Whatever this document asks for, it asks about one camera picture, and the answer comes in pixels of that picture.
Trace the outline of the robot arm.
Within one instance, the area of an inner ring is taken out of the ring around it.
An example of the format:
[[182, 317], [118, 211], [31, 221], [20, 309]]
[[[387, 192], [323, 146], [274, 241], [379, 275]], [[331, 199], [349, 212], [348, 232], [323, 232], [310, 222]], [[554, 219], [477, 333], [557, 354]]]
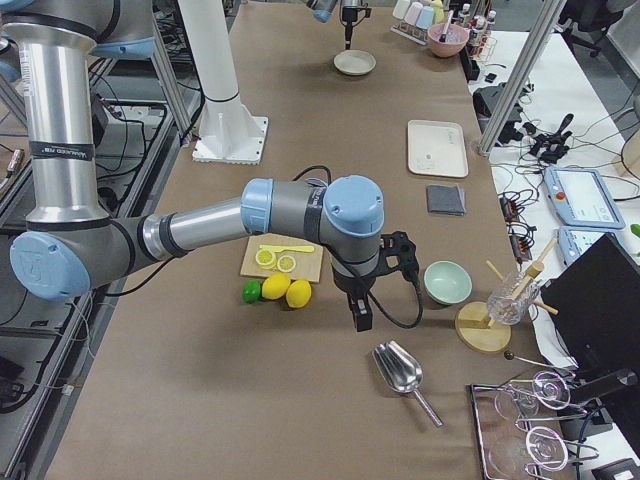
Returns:
[[339, 20], [344, 27], [345, 49], [350, 50], [354, 28], [371, 15], [371, 7], [360, 0], [309, 0], [305, 5], [313, 12], [313, 17], [327, 23], [336, 8], [339, 8]]
[[356, 329], [371, 328], [368, 294], [380, 273], [384, 223], [373, 180], [257, 178], [239, 197], [159, 214], [161, 174], [144, 183], [141, 209], [114, 217], [99, 201], [88, 61], [151, 57], [151, 3], [5, 1], [1, 25], [19, 52], [31, 153], [35, 204], [10, 248], [12, 270], [29, 292], [62, 301], [200, 247], [276, 233], [325, 247]]

